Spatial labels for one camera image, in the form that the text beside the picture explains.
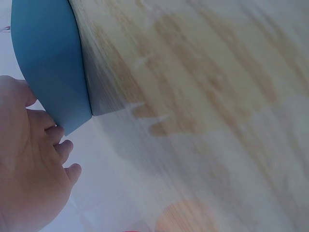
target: white surface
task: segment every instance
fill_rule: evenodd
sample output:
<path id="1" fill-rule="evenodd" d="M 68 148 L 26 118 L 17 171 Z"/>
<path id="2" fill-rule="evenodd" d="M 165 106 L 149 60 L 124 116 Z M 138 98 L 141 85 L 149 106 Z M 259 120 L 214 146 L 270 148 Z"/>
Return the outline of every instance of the white surface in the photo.
<path id="1" fill-rule="evenodd" d="M 10 24 L 11 2 L 0 2 L 0 28 Z M 23 79 L 10 33 L 0 33 L 0 75 Z M 41 105 L 36 103 L 34 108 L 41 108 Z M 115 171 L 109 168 L 102 147 L 111 151 L 110 145 L 96 136 L 93 121 L 67 139 L 73 141 L 74 151 L 65 166 L 79 163 L 83 173 L 64 210 L 42 232 L 122 232 L 133 224 L 138 230 L 140 215 L 125 194 Z"/>

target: wooden surface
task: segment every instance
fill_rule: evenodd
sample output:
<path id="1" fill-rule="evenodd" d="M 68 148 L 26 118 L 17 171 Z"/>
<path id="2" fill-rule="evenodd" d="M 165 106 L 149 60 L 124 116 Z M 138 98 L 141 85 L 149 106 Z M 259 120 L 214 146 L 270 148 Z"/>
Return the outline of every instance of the wooden surface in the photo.
<path id="1" fill-rule="evenodd" d="M 70 1 L 100 155 L 152 231 L 308 231 L 307 1 Z"/>

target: wood grain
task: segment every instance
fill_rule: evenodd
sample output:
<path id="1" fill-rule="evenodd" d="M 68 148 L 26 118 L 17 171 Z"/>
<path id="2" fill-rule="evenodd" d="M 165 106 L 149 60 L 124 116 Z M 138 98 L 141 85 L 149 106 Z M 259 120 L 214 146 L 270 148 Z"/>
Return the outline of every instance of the wood grain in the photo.
<path id="1" fill-rule="evenodd" d="M 150 228 L 308 231 L 309 3 L 70 2 L 102 156 Z"/>

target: blue scraper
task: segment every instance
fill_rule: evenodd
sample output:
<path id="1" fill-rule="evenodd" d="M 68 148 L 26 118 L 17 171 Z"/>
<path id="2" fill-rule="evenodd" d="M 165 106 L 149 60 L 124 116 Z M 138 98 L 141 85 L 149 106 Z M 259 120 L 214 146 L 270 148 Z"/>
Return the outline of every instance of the blue scraper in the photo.
<path id="1" fill-rule="evenodd" d="M 92 117 L 81 40 L 68 0 L 13 0 L 12 41 L 30 88 L 68 135 Z"/>

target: orange spot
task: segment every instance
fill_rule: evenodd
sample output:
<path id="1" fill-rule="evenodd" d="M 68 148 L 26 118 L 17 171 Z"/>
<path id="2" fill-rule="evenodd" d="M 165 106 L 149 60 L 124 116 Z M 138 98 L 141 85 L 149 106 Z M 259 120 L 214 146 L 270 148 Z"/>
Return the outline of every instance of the orange spot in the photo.
<path id="1" fill-rule="evenodd" d="M 198 201 L 182 201 L 163 210 L 156 232 L 217 232 L 210 209 Z"/>

